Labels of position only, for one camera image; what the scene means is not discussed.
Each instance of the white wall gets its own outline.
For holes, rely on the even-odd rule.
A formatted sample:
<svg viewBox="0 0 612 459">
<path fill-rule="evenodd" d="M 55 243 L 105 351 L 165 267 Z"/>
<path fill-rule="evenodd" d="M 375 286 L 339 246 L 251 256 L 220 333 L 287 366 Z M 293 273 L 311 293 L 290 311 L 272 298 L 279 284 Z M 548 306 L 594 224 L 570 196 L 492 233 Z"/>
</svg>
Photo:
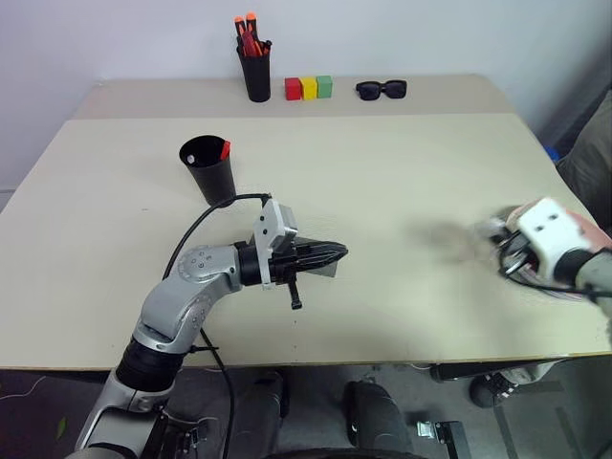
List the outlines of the white wall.
<svg viewBox="0 0 612 459">
<path fill-rule="evenodd" d="M 612 40 L 611 0 L 5 0 L 0 188 L 96 80 L 239 75 L 232 18 L 248 10 L 277 76 L 479 73 L 536 132 Z"/>
</svg>

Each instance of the green block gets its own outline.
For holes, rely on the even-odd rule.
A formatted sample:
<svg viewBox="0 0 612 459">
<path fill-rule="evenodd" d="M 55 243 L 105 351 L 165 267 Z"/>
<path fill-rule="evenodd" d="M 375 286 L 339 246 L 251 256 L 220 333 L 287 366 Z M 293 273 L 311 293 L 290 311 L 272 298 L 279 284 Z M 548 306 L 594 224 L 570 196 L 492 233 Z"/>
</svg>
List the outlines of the green block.
<svg viewBox="0 0 612 459">
<path fill-rule="evenodd" d="M 317 98 L 330 98 L 332 86 L 332 78 L 329 75 L 317 76 Z"/>
</svg>

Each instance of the floor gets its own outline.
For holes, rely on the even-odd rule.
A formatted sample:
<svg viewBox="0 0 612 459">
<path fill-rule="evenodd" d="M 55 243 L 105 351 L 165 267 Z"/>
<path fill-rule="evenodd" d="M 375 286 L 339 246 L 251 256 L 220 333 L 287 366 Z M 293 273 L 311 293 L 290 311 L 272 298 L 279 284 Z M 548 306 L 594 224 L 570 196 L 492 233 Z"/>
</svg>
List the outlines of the floor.
<svg viewBox="0 0 612 459">
<path fill-rule="evenodd" d="M 262 372 L 232 370 L 243 391 Z M 418 438 L 418 420 L 461 421 L 473 458 L 612 459 L 612 357 L 558 364 L 541 382 L 524 386 L 495 410 L 473 406 L 468 380 L 434 382 L 409 365 L 316 366 L 286 369 L 290 413 L 280 432 L 279 450 L 349 447 L 340 399 L 344 384 L 374 379 L 396 400 L 409 424 L 414 453 L 447 458 L 446 448 Z M 227 411 L 225 387 L 210 370 L 183 370 L 170 408 L 208 421 L 208 445 L 220 440 Z M 27 397 L 6 398 L 29 392 Z M 35 374 L 0 372 L 0 458 L 63 458 L 68 455 L 101 386 Z"/>
</svg>

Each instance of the table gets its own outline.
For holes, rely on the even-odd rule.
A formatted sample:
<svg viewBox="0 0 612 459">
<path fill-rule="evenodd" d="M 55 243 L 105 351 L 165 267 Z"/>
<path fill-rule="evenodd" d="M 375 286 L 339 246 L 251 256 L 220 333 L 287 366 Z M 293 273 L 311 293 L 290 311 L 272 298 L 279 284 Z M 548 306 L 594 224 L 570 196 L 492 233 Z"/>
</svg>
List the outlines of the table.
<svg viewBox="0 0 612 459">
<path fill-rule="evenodd" d="M 604 315 L 495 273 L 470 227 L 557 198 L 588 215 L 481 76 L 415 76 L 406 99 L 249 102 L 240 80 L 109 81 L 68 120 L 0 213 L 0 367 L 113 367 L 142 302 L 206 203 L 178 150 L 232 141 L 238 192 L 270 191 L 300 235 L 337 240 L 336 278 L 220 301 L 227 364 L 525 360 L 610 353 Z M 258 204 L 219 211 L 187 246 L 249 238 Z M 206 353 L 186 364 L 210 364 Z"/>
</svg>

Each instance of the black cable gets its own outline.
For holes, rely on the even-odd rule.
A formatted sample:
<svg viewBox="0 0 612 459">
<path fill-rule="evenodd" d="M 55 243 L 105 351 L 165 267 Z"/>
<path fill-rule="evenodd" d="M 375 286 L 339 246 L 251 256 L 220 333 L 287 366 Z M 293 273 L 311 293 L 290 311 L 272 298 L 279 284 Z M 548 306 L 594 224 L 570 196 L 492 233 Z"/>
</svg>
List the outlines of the black cable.
<svg viewBox="0 0 612 459">
<path fill-rule="evenodd" d="M 170 256 L 170 259 L 168 260 L 168 264 L 165 267 L 164 276 L 162 277 L 162 279 L 166 279 L 170 275 L 170 272 L 172 271 L 172 267 L 174 266 L 174 263 L 176 262 L 176 259 L 178 258 L 179 253 L 181 252 L 181 249 L 185 245 L 185 242 L 187 241 L 189 236 L 217 208 L 224 208 L 226 206 L 229 206 L 230 204 L 233 204 L 236 201 L 240 201 L 243 199 L 260 199 L 262 207 L 263 207 L 268 202 L 268 200 L 271 198 L 272 198 L 272 195 L 270 193 L 238 194 L 232 198 L 226 199 L 225 201 L 222 201 L 216 204 L 215 206 L 211 206 L 210 208 L 207 208 L 206 211 L 202 215 L 200 215 L 196 219 L 195 222 L 193 222 L 193 224 L 189 227 L 189 229 L 186 231 L 186 233 L 183 235 L 183 237 L 179 241 L 179 244 L 176 246 L 176 249 L 174 249 L 174 252 Z M 234 407 L 235 407 L 235 394 L 233 391 L 233 384 L 231 383 L 230 374 L 228 373 L 226 366 L 223 364 L 223 361 L 221 360 L 221 357 L 219 357 L 219 353 L 217 352 L 217 349 L 219 348 L 215 347 L 214 344 L 212 344 L 212 341 L 207 336 L 206 332 L 204 331 L 204 328 L 200 328 L 200 335 L 202 336 L 202 339 L 204 340 L 204 343 L 207 346 L 206 347 L 191 346 L 191 352 L 199 352 L 199 351 L 205 351 L 205 350 L 210 351 L 210 353 L 212 353 L 212 356 L 214 357 L 215 362 L 217 363 L 217 366 L 221 370 L 221 374 L 223 375 L 223 378 L 226 381 L 226 386 L 228 387 L 229 416 L 228 416 L 228 426 L 226 427 L 226 440 L 223 445 L 223 456 L 222 456 L 223 459 L 228 459 L 228 454 L 230 453 L 230 440 L 231 440 L 231 431 L 233 428 L 233 417 L 234 417 Z"/>
<path fill-rule="evenodd" d="M 518 233 L 519 231 L 516 231 L 515 233 L 513 233 L 513 235 L 511 235 L 511 239 L 515 239 Z M 584 295 L 593 302 L 596 302 L 595 300 L 597 298 L 612 298 L 612 292 L 597 292 L 594 290 L 553 287 L 549 285 L 538 285 L 532 282 L 523 282 L 522 280 L 519 280 L 513 277 L 511 274 L 506 273 L 506 271 L 504 270 L 504 265 L 503 265 L 503 259 L 506 256 L 506 251 L 508 250 L 508 247 L 510 246 L 509 243 L 510 243 L 510 240 L 507 240 L 500 245 L 499 254 L 497 255 L 497 260 L 499 262 L 499 273 L 501 274 L 501 276 L 508 280 L 511 280 L 513 283 L 521 285 L 523 287 L 529 287 L 530 289 L 540 290 L 543 292 L 557 292 L 560 294 L 568 294 L 568 295 Z"/>
<path fill-rule="evenodd" d="M 178 258 L 179 253 L 181 252 L 181 249 L 185 245 L 185 242 L 187 242 L 187 239 L 189 238 L 189 236 L 200 226 L 200 224 L 204 221 L 204 219 L 207 218 L 209 215 L 211 215 L 211 213 L 215 211 L 217 208 L 224 208 L 236 201 L 240 201 L 243 199 L 261 199 L 262 204 L 265 205 L 266 202 L 270 198 L 272 198 L 272 196 L 269 193 L 237 194 L 236 196 L 232 198 L 228 198 L 225 201 L 221 201 L 220 203 L 215 204 L 214 206 L 211 206 L 210 208 L 207 208 L 206 211 L 202 215 L 200 215 L 196 219 L 195 222 L 193 222 L 193 224 L 189 227 L 189 229 L 186 231 L 186 233 L 183 235 L 183 237 L 179 241 L 179 244 L 176 246 L 176 249 L 174 249 L 174 252 L 170 256 L 168 264 L 165 267 L 164 276 L 162 277 L 162 279 L 166 279 L 170 275 L 170 272 L 172 271 L 172 267 L 174 266 L 174 263 L 176 262 L 176 259 Z"/>
</svg>

